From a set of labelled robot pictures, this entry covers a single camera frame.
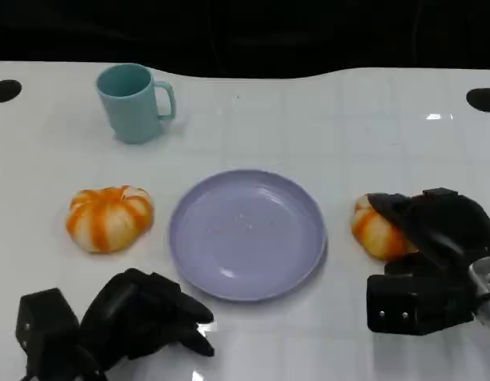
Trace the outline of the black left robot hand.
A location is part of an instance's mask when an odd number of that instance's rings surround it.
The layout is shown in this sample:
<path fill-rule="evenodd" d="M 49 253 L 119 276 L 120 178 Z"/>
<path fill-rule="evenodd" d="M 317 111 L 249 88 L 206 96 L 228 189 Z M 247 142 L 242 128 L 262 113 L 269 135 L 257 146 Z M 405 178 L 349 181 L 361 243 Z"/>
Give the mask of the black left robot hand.
<path fill-rule="evenodd" d="M 212 357 L 214 347 L 198 327 L 213 321 L 212 312 L 178 283 L 130 268 L 115 275 L 88 307 L 81 342 L 104 371 L 170 344 Z"/>

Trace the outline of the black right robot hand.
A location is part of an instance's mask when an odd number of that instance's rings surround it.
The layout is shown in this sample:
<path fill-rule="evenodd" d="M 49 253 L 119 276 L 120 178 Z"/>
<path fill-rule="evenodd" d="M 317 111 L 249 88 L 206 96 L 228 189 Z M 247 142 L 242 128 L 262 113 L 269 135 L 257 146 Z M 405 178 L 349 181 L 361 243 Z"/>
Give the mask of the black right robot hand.
<path fill-rule="evenodd" d="M 371 193 L 368 200 L 444 272 L 466 275 L 470 264 L 490 256 L 490 217 L 455 190 L 434 188 L 415 196 Z"/>

